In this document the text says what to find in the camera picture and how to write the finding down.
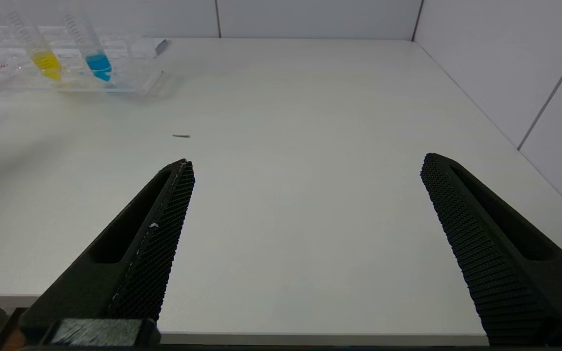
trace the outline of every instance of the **test tube with yellow liquid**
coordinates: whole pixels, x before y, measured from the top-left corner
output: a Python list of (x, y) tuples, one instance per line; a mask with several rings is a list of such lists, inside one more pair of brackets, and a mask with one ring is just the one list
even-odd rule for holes
[(43, 76), (53, 80), (62, 78), (62, 66), (58, 58), (40, 34), (38, 28), (27, 21), (14, 0), (0, 0), (0, 11), (6, 18), (10, 31), (23, 46), (27, 55), (40, 69)]

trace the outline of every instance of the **white tabletop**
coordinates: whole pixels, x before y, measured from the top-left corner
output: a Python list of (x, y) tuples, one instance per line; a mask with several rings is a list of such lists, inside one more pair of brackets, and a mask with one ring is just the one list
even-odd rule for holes
[(183, 157), (165, 342), (486, 342), (429, 152), (562, 247), (561, 196), (416, 44), (177, 39), (158, 61), (161, 96), (0, 96), (0, 306), (31, 304)]

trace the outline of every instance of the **textured gripper pad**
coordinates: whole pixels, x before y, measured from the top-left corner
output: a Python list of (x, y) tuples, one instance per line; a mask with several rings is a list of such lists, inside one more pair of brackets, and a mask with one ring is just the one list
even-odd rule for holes
[(66, 318), (157, 320), (193, 189), (191, 162), (160, 170), (21, 316), (28, 343)]
[(192, 164), (183, 165), (173, 191), (164, 199), (155, 221), (128, 269), (107, 310), (111, 318), (151, 318), (158, 320), (170, 267), (175, 256), (185, 212), (194, 188)]
[(491, 345), (562, 345), (562, 249), (460, 164), (421, 178)]

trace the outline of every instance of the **test tube with blue liquid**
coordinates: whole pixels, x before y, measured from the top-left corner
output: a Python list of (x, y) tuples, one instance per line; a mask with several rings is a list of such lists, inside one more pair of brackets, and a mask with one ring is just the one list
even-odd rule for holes
[(66, 0), (59, 6), (64, 14), (64, 26), (92, 74), (106, 82), (110, 80), (112, 65), (103, 51), (99, 36), (94, 31), (81, 0)]

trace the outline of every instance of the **wall seam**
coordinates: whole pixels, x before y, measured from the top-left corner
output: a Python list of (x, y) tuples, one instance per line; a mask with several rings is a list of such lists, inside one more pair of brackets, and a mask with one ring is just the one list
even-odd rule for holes
[(416, 43), (417, 43), (417, 45), (418, 45), (419, 47), (421, 47), (421, 49), (428, 55), (428, 57), (431, 58), (431, 60), (433, 60), (433, 62), (435, 62), (435, 64), (442, 70), (442, 72), (446, 73), (446, 76), (448, 76), (448, 78), (450, 78), (450, 80), (451, 80), (453, 83), (455, 83), (455, 86), (457, 86), (457, 88), (459, 88), (459, 90), (460, 90), (462, 93), (464, 93), (464, 95), (466, 96), (466, 98), (468, 98), (468, 100), (470, 100), (470, 102), (478, 109), (478, 111), (480, 111), (480, 113), (482, 113), (482, 115), (483, 115), (485, 118), (487, 118), (487, 120), (489, 120), (489, 121), (491, 122), (491, 124), (493, 124), (494, 127), (496, 127), (496, 129), (498, 130), (498, 132), (500, 132), (500, 134), (502, 134), (502, 136), (504, 136), (504, 138), (506, 139), (506, 141), (507, 141), (509, 144), (513, 145), (513, 143), (511, 142), (511, 140), (506, 136), (506, 134), (502, 131), (502, 129), (500, 129), (500, 128), (498, 127), (498, 125), (497, 125), (491, 118), (489, 118), (489, 116), (487, 116), (487, 114), (484, 113), (484, 111), (483, 111), (480, 107), (478, 107), (477, 103), (476, 103), (474, 100), (472, 100), (472, 98), (471, 98), (471, 97), (468, 95), (468, 93), (466, 93), (466, 91), (459, 85), (459, 83), (457, 83), (457, 81), (454, 80), (454, 78), (452, 78), (452, 77), (450, 76), (450, 73), (448, 73), (448, 72), (442, 67), (442, 65), (440, 65), (439, 62), (437, 62), (437, 61), (433, 58), (433, 56), (431, 56), (431, 54), (429, 54), (428, 51), (426, 51), (426, 49), (424, 49), (424, 47), (422, 47), (422, 45), (421, 45), (419, 42), (416, 42)]
[(539, 118), (542, 117), (543, 112), (546, 111), (546, 107), (548, 107), (548, 104), (550, 103), (550, 101), (552, 100), (554, 95), (556, 94), (556, 91), (561, 86), (561, 84), (562, 84), (562, 75), (561, 75), (561, 78), (559, 78), (558, 82), (556, 82), (556, 85), (555, 85), (554, 89), (552, 89), (552, 92), (549, 94), (546, 102), (543, 104), (542, 108), (539, 110), (539, 113), (537, 113), (537, 116), (535, 117), (535, 120), (533, 121), (533, 123), (528, 128), (528, 131), (526, 132), (526, 134), (524, 134), (524, 138), (522, 138), (522, 141), (520, 142), (519, 146), (517, 146), (518, 151), (520, 151), (522, 149), (522, 146), (524, 146), (524, 143), (526, 142), (526, 140), (530, 136), (530, 133), (533, 131), (533, 128), (535, 128), (535, 126), (537, 125), (537, 122), (539, 122)]
[(418, 31), (418, 24), (420, 23), (420, 15), (422, 14), (422, 7), (424, 7), (424, 0), (420, 2), (420, 8), (418, 9), (418, 17), (415, 18), (415, 27), (413, 27), (413, 34), (411, 35), (411, 41), (413, 42), (415, 42), (415, 33)]
[(218, 11), (218, 0), (214, 0), (214, 5), (216, 5), (216, 26), (218, 27), (218, 38), (222, 38), (221, 12)]

